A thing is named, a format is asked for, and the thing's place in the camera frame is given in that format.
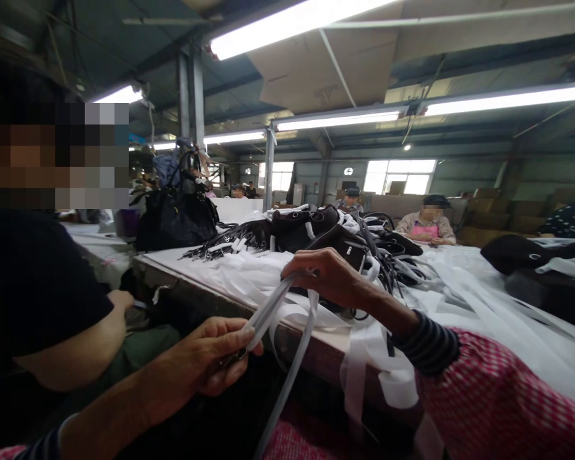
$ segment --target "pink apron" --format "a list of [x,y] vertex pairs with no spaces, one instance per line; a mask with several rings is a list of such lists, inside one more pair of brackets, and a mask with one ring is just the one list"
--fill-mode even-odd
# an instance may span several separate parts
[[428,234],[430,235],[430,238],[432,238],[433,240],[435,240],[436,238],[439,238],[439,225],[435,225],[432,227],[422,227],[417,225],[417,222],[415,222],[415,227],[413,227],[413,231],[411,232],[411,234]]

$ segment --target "hat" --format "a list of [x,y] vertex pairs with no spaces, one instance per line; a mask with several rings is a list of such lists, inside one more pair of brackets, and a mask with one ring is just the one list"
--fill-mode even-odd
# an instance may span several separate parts
[[345,190],[345,196],[359,197],[360,189],[358,187],[349,187],[347,190]]

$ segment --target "cardboard box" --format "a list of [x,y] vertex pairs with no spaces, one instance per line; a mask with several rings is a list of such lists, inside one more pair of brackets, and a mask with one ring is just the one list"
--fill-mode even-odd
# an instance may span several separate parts
[[545,201],[511,201],[509,212],[515,216],[539,217],[544,207]]
[[575,187],[557,188],[551,196],[552,203],[575,203]]
[[517,234],[510,231],[486,230],[475,227],[463,227],[458,234],[458,244],[482,248],[491,241],[508,234]]
[[536,234],[538,228],[544,225],[547,219],[545,217],[518,216],[511,218],[509,230],[518,233]]
[[498,198],[500,188],[478,188],[473,195],[474,198]]
[[470,220],[472,227],[488,230],[504,230],[509,222],[509,214],[474,213]]
[[473,212],[504,214],[507,212],[509,203],[509,200],[500,198],[473,198],[468,202],[468,210]]

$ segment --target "striped sleeve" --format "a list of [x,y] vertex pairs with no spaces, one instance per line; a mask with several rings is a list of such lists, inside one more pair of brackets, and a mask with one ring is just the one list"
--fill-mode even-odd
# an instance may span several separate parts
[[454,331],[415,311],[420,320],[417,331],[407,340],[392,342],[420,374],[438,376],[460,356],[460,342]]

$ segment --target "fluorescent light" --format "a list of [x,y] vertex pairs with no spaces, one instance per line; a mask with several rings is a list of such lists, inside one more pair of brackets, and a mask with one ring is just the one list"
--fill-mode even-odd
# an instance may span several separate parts
[[397,0],[306,0],[211,40],[222,61]]
[[361,125],[362,123],[381,123],[398,119],[400,111],[380,112],[364,115],[327,116],[322,118],[304,119],[301,121],[285,121],[277,123],[278,131],[293,131],[309,128],[324,128],[345,125]]
[[555,102],[575,101],[575,86],[546,91],[533,91],[516,95],[487,97],[481,99],[442,102],[427,106],[425,115],[449,115],[455,113],[475,112],[509,107],[526,107],[528,105],[553,104]]
[[164,142],[161,144],[154,144],[153,148],[156,150],[172,150],[175,148],[175,146],[176,142]]
[[239,142],[239,141],[256,141],[259,139],[264,139],[264,131],[247,131],[247,132],[235,132],[232,134],[222,134],[215,136],[208,136],[204,138],[205,145],[211,144],[223,144],[224,142]]
[[101,99],[92,102],[110,102],[116,104],[118,102],[123,102],[129,104],[131,102],[136,102],[142,99],[142,91],[134,91],[132,85],[121,88],[119,91],[115,91],[113,94],[109,94]]

